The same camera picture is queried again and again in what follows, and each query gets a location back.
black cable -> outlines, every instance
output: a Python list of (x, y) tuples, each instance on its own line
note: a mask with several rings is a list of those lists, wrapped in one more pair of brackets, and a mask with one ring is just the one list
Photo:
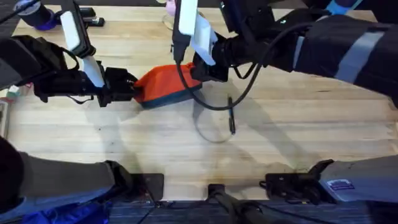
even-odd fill
[(141, 224), (148, 217), (148, 215), (150, 215), (155, 209), (156, 207), (153, 207), (150, 210), (148, 210), (148, 212), (137, 222), (137, 224)]
[(2, 24), (3, 22), (6, 22), (7, 20), (13, 18), (14, 16), (18, 15), (20, 12), (25, 11), (27, 8), (33, 6), (34, 4), (38, 3), (40, 0), (33, 0), (30, 3), (27, 3), (26, 5), (20, 7), (19, 9), (15, 10), (14, 12), (12, 12), (9, 15), (4, 16), (3, 18), (0, 19), (0, 24)]
[(258, 204), (260, 207), (264, 207), (264, 208), (266, 208), (268, 210), (272, 210), (274, 212), (281, 213), (281, 214), (284, 214), (284, 215), (290, 215), (291, 217), (300, 218), (302, 220), (307, 220), (307, 221), (311, 221), (311, 222), (315, 222), (315, 223), (321, 223), (321, 224), (335, 224), (333, 222), (328, 222), (328, 221), (320, 220), (320, 219), (317, 219), (317, 218), (312, 218), (312, 217), (307, 217), (307, 216), (304, 216), (304, 215), (299, 215), (299, 214), (296, 214), (296, 213), (286, 212), (286, 211), (280, 210), (278, 208), (274, 208), (274, 207), (271, 207), (271, 206), (268, 206), (268, 205), (261, 204), (259, 202), (255, 202), (255, 203)]
[(256, 67), (256, 63), (252, 63), (251, 66), (250, 66), (250, 68), (249, 68), (249, 70), (246, 72), (246, 74), (245, 74), (243, 77), (242, 77), (241, 73), (239, 72), (237, 66), (234, 66), (233, 69), (234, 69), (234, 71), (235, 71), (235, 73), (236, 73), (236, 76), (238, 76), (238, 78), (244, 80), (244, 79), (247, 79), (247, 78), (250, 76), (250, 74), (253, 72), (253, 69), (254, 69), (255, 67)]
[[(203, 102), (201, 99), (199, 99), (193, 92), (193, 90), (191, 90), (187, 84), (187, 81), (185, 80), (182, 70), (181, 70), (181, 61), (177, 61), (176, 60), (176, 65), (177, 65), (177, 71), (178, 71), (178, 75), (180, 76), (181, 82), (184, 85), (185, 89), (189, 92), (189, 94), (191, 95), (191, 97), (201, 106), (203, 106), (204, 108), (207, 108), (209, 110), (214, 110), (214, 111), (224, 111), (224, 110), (230, 110), (231, 108), (234, 108), (236, 105), (238, 105), (240, 102), (242, 102), (242, 100), (248, 95), (248, 93), (250, 92), (250, 89), (252, 88), (254, 81), (256, 81), (256, 78), (260, 72), (260, 69), (262, 66), (267, 67), (267, 65), (263, 65), (263, 61), (265, 61), (265, 59), (267, 58), (267, 56), (271, 53), (271, 50), (275, 47), (275, 45), (282, 39), (284, 38), (287, 34), (289, 34), (290, 32), (293, 32), (295, 30), (300, 30), (300, 29), (304, 29), (304, 28), (308, 28), (311, 27), (313, 25), (312, 22), (306, 22), (303, 24), (298, 24), (296, 26), (292, 26), (289, 27), (286, 30), (283, 30), (269, 45), (268, 48), (266, 49), (266, 51), (263, 53), (261, 59), (260, 59), (260, 63), (257, 64), (256, 70), (254, 71), (254, 74), (252, 76), (252, 78), (250, 79), (250, 82), (248, 84), (248, 86), (246, 87), (246, 89), (243, 91), (242, 95), (235, 101), (233, 102), (231, 105), (228, 106), (211, 106), (208, 105), (207, 103)], [(177, 48), (179, 48), (181, 46), (178, 46), (177, 44), (175, 44), (175, 50), (178, 50)]]
[(8, 220), (8, 221), (5, 221), (5, 222), (0, 222), (0, 224), (18, 224), (21, 221), (22, 221), (22, 218), (15, 218), (15, 219)]

wood grain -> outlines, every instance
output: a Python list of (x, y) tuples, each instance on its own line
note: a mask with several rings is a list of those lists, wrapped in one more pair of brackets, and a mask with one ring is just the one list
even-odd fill
[[(90, 27), (96, 58), (141, 77), (152, 67), (173, 64), (171, 31), (156, 7), (95, 7), (104, 28)], [(217, 9), (200, 9), (226, 36)], [(277, 9), (280, 18), (290, 10)], [(370, 12), (352, 12), (374, 21)], [(39, 32), (20, 21), (15, 35), (45, 37), (65, 46), (60, 27)], [(192, 59), (188, 51), (186, 61)], [(203, 97), (225, 105), (247, 82), (206, 83)], [(134, 101), (99, 108), (67, 98), (42, 103), (30, 93), (12, 107), (9, 140), (19, 150), (74, 162), (115, 160), (130, 172), (165, 174), (165, 200), (206, 198), (208, 184), (224, 183), (234, 196), (264, 199), (257, 188), (270, 172), (306, 171), (322, 159), (352, 161), (398, 153), (398, 111), (385, 96), (301, 73), (264, 69), (249, 96), (235, 109), (237, 134), (228, 114), (204, 110), (192, 100), (154, 110)]]

blue object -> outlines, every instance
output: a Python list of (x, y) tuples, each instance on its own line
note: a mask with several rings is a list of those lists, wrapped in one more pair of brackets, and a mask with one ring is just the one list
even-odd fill
[[(198, 91), (201, 88), (202, 88), (202, 84), (191, 87), (190, 89), (192, 91)], [(182, 102), (185, 100), (190, 100), (190, 99), (192, 99), (192, 97), (188, 93), (188, 90), (181, 90), (181, 91), (178, 91), (175, 93), (171, 93), (167, 96), (163, 96), (158, 99), (141, 102), (140, 104), (141, 104), (142, 108), (144, 108), (145, 110), (150, 110), (150, 109), (154, 109), (154, 108), (158, 108), (161, 106), (170, 105), (170, 104), (174, 104), (174, 103), (179, 103), (179, 102)]]
[(361, 4), (363, 0), (353, 0), (353, 4), (351, 5), (351, 7), (344, 7), (344, 6), (340, 6), (336, 0), (332, 0), (328, 7), (326, 7), (326, 10), (330, 11), (333, 15), (339, 14), (339, 15), (344, 15), (347, 13), (347, 11), (349, 10), (353, 10), (355, 8), (357, 8), (359, 6), (359, 4)]
[(51, 9), (48, 9), (48, 10), (51, 13), (51, 19), (44, 25), (35, 26), (35, 28), (37, 30), (46, 31), (46, 30), (53, 29), (54, 27), (57, 26), (57, 20), (55, 19), (55, 13)]
[(26, 215), (22, 224), (108, 224), (112, 203), (71, 204)]

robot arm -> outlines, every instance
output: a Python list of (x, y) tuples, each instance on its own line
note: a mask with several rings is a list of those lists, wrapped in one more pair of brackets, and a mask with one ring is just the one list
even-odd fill
[[(316, 9), (297, 9), (275, 21), (266, 1), (222, 1), (220, 9), (228, 30), (238, 35), (228, 39), (218, 35), (211, 48), (215, 65), (206, 64), (195, 54), (194, 79), (226, 82), (229, 68), (253, 63), (245, 77), (256, 65), (271, 65), (287, 72), (343, 80), (398, 98), (398, 77), (394, 75), (398, 55), (394, 37), (398, 34), (398, 26), (331, 16), (327, 11)], [(177, 49), (175, 58), (179, 59), (183, 51), (176, 46), (187, 46), (190, 37), (176, 30), (177, 25), (173, 40)]]
[[(104, 68), (93, 58), (96, 50), (90, 44), (78, 5), (64, 1), (62, 10), (68, 50), (27, 35), (0, 39), (0, 89), (33, 83), (35, 95), (44, 103), (51, 96), (90, 96), (91, 100), (97, 96), (100, 107), (113, 101), (130, 101), (138, 95), (140, 91), (133, 87), (137, 79), (126, 69)], [(63, 53), (75, 60), (74, 68), (68, 68)], [(76, 56), (83, 59), (83, 71)]]

sticker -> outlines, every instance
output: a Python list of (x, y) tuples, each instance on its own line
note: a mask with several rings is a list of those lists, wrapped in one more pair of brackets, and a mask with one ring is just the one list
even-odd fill
[(350, 181), (345, 179), (330, 180), (327, 182), (327, 184), (329, 188), (333, 191), (355, 189), (354, 185)]

